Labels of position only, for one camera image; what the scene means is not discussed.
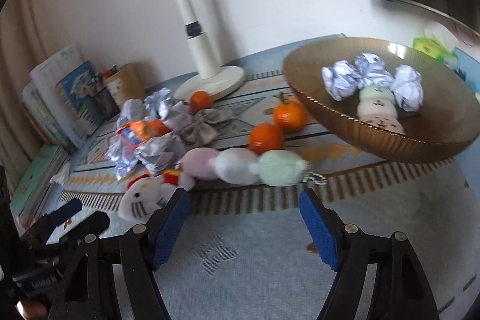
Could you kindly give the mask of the person's left hand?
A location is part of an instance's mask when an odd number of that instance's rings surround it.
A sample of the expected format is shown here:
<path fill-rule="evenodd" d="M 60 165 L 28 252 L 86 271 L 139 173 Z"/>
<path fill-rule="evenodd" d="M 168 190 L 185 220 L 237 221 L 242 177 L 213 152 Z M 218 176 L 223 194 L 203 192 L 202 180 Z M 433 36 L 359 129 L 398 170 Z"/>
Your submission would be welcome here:
<path fill-rule="evenodd" d="M 23 300 L 16 304 L 19 314 L 25 320 L 47 320 L 47 308 L 40 302 Z"/>

